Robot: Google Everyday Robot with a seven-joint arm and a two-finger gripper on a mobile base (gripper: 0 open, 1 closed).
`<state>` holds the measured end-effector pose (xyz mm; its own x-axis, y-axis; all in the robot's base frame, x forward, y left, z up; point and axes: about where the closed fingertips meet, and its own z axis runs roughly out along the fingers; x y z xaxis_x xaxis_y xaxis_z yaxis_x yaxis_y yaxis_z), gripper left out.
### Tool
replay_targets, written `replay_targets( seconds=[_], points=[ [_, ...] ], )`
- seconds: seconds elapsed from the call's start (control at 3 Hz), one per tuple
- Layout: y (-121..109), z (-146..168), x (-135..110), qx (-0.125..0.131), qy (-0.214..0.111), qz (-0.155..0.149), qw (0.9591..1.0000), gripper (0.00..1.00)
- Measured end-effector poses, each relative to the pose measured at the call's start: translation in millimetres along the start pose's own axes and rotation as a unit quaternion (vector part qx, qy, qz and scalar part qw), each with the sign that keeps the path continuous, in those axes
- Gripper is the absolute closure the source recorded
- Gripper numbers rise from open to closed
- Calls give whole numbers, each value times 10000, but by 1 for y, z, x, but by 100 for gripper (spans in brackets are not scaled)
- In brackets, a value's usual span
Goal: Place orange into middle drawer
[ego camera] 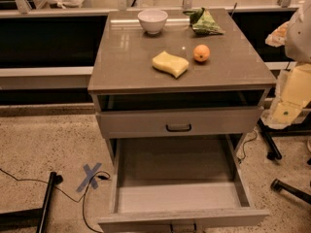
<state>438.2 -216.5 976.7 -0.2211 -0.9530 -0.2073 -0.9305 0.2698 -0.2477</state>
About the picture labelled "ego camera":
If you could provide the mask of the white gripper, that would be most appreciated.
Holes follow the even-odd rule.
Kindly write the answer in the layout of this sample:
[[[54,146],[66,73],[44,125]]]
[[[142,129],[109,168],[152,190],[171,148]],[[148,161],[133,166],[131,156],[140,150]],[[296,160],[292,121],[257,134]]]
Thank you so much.
[[[286,21],[270,33],[265,43],[271,47],[285,44],[289,23]],[[282,70],[278,77],[276,98],[265,113],[265,123],[272,129],[293,124],[311,101],[311,64],[298,63],[291,71]]]

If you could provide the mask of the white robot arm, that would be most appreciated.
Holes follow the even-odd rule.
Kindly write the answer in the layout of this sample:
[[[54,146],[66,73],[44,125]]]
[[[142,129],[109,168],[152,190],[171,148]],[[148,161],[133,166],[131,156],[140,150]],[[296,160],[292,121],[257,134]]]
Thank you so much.
[[[271,47],[285,47],[286,57],[296,62],[277,78],[275,98],[263,115],[272,129],[290,126],[311,102],[311,0],[305,0],[291,19],[265,39]]]

